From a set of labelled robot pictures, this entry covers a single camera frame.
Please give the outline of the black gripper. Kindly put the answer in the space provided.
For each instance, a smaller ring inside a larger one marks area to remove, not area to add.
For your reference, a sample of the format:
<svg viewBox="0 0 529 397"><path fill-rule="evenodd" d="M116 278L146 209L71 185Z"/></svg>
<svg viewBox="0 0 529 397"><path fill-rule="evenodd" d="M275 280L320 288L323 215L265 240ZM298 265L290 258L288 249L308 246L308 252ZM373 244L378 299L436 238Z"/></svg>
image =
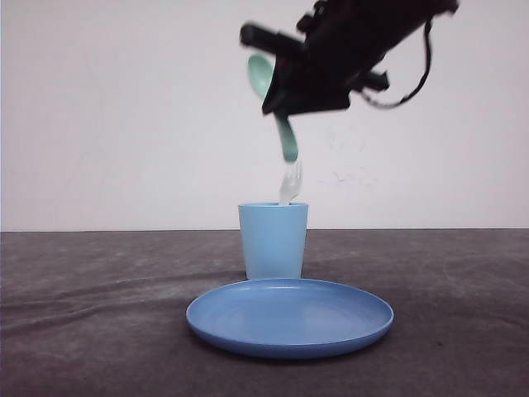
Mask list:
<svg viewBox="0 0 529 397"><path fill-rule="evenodd" d="M388 89L388 76L373 68L416 29L428 34L434 17L458 7L457 1L317 1L296 25L303 41L245 23L241 44L276 58L262 112L347 109L350 91Z"/></svg>

